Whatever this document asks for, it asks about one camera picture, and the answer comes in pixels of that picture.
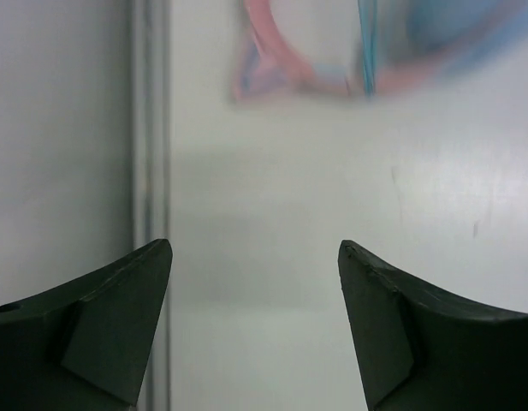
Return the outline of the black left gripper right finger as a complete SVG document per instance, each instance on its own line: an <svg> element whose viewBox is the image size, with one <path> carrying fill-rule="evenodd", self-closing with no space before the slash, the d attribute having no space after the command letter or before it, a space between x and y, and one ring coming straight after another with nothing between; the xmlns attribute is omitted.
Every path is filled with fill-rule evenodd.
<svg viewBox="0 0 528 411"><path fill-rule="evenodd" d="M455 295L354 241L341 290L370 410L528 410L528 313Z"/></svg>

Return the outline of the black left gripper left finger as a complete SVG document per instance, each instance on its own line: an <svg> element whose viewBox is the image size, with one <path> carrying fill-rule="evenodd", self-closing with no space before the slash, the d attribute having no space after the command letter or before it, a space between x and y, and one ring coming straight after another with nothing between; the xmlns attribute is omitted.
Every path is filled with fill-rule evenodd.
<svg viewBox="0 0 528 411"><path fill-rule="evenodd" d="M0 306L0 410L134 410L172 259L157 239Z"/></svg>

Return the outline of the pink blue cat-ear headphones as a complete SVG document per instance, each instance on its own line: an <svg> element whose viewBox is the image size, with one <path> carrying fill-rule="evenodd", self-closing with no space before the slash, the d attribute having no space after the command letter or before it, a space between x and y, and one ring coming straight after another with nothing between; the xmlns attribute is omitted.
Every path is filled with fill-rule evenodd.
<svg viewBox="0 0 528 411"><path fill-rule="evenodd" d="M238 99L281 90L403 92L528 36L528 1L245 1Z"/></svg>

